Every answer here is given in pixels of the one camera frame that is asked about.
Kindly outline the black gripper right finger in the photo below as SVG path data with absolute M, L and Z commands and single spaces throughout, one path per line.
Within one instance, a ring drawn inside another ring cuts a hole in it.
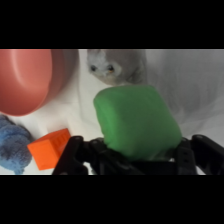
M 197 175 L 197 167 L 206 175 L 224 175 L 224 147 L 204 135 L 183 138 L 174 159 L 178 175 Z

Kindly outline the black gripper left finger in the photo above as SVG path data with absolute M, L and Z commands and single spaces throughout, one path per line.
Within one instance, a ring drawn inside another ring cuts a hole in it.
M 100 156 L 105 148 L 102 138 L 85 141 L 81 136 L 71 137 L 53 170 L 53 175 L 88 175 L 86 163 L 96 175 L 107 175 L 108 168 Z

